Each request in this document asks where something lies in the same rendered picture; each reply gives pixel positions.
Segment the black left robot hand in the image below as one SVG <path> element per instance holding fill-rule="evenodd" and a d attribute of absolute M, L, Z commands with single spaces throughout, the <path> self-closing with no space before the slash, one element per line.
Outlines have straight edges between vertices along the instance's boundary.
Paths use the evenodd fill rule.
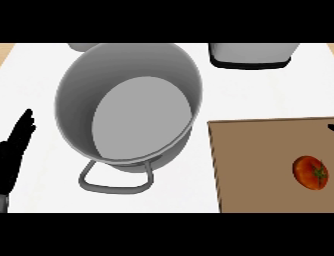
<path fill-rule="evenodd" d="M 22 156 L 34 131 L 33 110 L 27 109 L 16 121 L 9 138 L 0 142 L 0 195 L 7 196 L 15 187 Z"/>

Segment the red tomato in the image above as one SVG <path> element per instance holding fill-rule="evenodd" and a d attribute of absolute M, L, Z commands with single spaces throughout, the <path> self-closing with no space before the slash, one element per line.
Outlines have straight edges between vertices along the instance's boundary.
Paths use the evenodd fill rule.
<path fill-rule="evenodd" d="M 329 179 L 323 162 L 313 156 L 301 156 L 292 163 L 292 175 L 297 182 L 310 190 L 322 190 Z"/>

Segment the brown tray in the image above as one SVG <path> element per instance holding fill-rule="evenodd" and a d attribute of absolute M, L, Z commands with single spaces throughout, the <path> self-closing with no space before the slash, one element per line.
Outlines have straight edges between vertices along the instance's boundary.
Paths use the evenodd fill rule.
<path fill-rule="evenodd" d="M 334 212 L 334 117 L 208 123 L 223 212 Z M 329 171 L 320 190 L 295 180 L 292 163 L 315 157 Z"/>

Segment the grey metal pot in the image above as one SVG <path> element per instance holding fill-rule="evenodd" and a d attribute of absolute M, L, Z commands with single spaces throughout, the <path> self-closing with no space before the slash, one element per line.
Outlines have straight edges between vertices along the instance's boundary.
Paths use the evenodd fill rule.
<path fill-rule="evenodd" d="M 133 187 L 78 184 L 87 191 L 136 194 L 180 154 L 202 101 L 195 62 L 171 43 L 100 43 L 71 64 L 55 96 L 55 119 L 71 148 L 146 182 Z"/>

